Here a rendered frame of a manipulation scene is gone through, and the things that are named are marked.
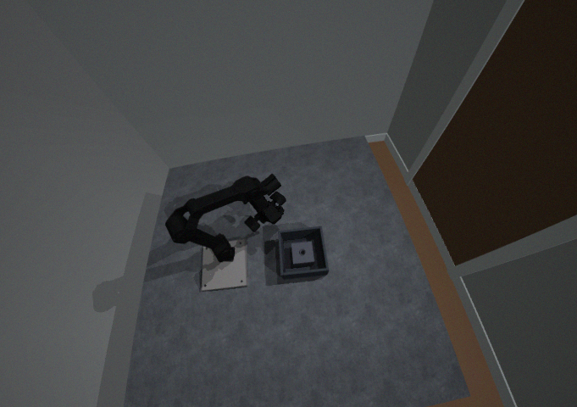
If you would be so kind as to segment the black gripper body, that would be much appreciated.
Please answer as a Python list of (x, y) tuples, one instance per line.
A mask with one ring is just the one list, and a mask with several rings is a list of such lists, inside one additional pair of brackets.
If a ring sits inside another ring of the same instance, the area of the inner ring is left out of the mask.
[(263, 208), (267, 208), (269, 206), (269, 203), (272, 203), (274, 206), (276, 205), (276, 203), (278, 205), (282, 205), (285, 201), (286, 198), (280, 194), (279, 192), (274, 192), (271, 196), (271, 199), (273, 199), (271, 202), (267, 201), (265, 199), (265, 202), (262, 206), (254, 208), (258, 213), (254, 216), (255, 218), (253, 219), (253, 217), (250, 215), (245, 221), (244, 224), (252, 231), (255, 232), (259, 227), (260, 224), (258, 223), (258, 220), (261, 222), (264, 222), (266, 220), (266, 218), (264, 218), (264, 216), (261, 213), (261, 209)]

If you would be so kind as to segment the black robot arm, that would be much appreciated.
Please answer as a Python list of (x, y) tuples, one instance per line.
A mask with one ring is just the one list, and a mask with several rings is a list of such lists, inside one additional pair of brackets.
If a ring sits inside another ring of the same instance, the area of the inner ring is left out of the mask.
[[(224, 234), (217, 236), (210, 235), (200, 229), (197, 225), (201, 217), (215, 209), (231, 204), (235, 201), (242, 201), (244, 204), (250, 203), (254, 208), (260, 207), (265, 202), (264, 195), (272, 194), (281, 184), (274, 174), (269, 175), (260, 182), (255, 177), (243, 176), (227, 188), (210, 193), (200, 198), (191, 198), (184, 206), (176, 209), (168, 218), (165, 225), (174, 243), (187, 243), (191, 241), (197, 245), (210, 248), (219, 262), (233, 262), (235, 257), (235, 247), (231, 247)], [(261, 209), (264, 218), (275, 224), (284, 214), (281, 205), (269, 206)], [(189, 219), (183, 215), (189, 212)]]

